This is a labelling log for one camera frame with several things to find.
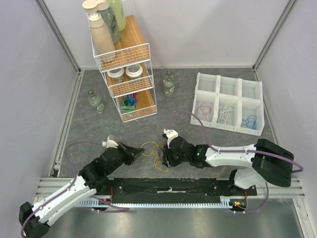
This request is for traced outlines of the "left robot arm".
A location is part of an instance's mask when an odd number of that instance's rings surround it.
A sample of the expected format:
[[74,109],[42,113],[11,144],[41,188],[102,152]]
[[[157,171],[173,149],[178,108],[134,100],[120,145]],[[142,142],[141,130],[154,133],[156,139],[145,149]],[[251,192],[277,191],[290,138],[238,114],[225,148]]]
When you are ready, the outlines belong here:
[[109,188],[108,175],[122,164],[131,165],[144,153],[143,148],[134,148],[121,142],[109,140],[104,152],[84,166],[74,178],[62,188],[43,200],[31,204],[23,203],[18,220],[23,238],[41,238],[50,227],[80,201],[103,195]]

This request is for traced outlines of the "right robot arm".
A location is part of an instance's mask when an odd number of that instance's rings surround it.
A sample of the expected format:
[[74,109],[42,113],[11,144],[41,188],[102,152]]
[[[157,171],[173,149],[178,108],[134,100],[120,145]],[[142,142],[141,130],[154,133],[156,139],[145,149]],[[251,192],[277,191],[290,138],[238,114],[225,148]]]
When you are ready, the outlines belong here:
[[289,187],[293,174],[294,155],[267,139],[242,147],[210,148],[206,144],[193,145],[178,136],[168,139],[162,149],[163,164],[176,167],[189,163],[198,169],[219,166],[236,167],[227,182],[228,192],[238,195],[258,183]]

